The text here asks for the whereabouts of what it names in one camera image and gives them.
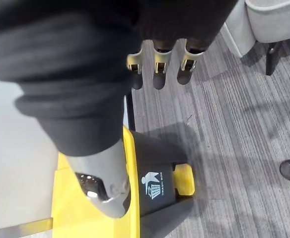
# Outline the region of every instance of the gray chair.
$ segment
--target gray chair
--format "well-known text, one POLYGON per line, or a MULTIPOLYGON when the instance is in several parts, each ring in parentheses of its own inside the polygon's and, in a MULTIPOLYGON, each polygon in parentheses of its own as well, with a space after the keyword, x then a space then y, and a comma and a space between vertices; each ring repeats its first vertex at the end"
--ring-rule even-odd
POLYGON ((239 0, 220 32, 238 57, 248 53, 256 41, 269 43, 266 74, 271 75, 282 41, 290 39, 290 0, 239 0))

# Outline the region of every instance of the black sleeve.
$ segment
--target black sleeve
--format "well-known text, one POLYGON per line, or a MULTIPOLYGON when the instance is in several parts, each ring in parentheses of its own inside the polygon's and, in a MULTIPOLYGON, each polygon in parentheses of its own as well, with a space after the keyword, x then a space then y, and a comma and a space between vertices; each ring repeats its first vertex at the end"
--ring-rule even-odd
POLYGON ((0 0, 0 80, 21 87, 17 108, 66 155, 100 152, 122 136, 126 56, 141 44, 134 2, 0 0))

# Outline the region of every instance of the floor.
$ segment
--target floor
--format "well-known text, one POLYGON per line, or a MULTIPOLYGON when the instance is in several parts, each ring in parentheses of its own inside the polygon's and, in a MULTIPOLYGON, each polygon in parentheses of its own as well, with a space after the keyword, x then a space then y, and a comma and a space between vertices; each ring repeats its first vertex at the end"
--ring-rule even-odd
POLYGON ((278 172, 290 159, 290 40, 265 76, 267 45, 238 59, 218 35, 186 86, 176 81, 183 47, 158 91, 146 42, 144 87, 133 91, 136 130, 181 145, 196 175, 195 210, 169 238, 290 238, 290 183, 278 172))

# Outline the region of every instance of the black shoe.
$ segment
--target black shoe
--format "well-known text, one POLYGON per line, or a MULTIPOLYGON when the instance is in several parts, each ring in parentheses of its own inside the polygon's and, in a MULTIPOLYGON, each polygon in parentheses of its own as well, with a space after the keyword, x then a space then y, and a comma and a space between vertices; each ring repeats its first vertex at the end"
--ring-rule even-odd
POLYGON ((285 160, 280 165, 281 175, 290 181, 290 160, 285 160))

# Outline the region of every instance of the prosthetic hand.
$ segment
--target prosthetic hand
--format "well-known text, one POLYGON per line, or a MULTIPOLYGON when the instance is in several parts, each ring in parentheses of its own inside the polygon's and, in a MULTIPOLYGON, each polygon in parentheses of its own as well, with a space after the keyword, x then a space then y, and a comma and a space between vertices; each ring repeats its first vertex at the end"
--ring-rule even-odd
POLYGON ((123 98, 143 84, 142 40, 154 42, 161 89, 175 42, 187 39, 177 78, 186 84, 235 2, 0 0, 0 80, 21 87, 17 108, 37 118, 106 215, 122 217, 130 203, 123 98))

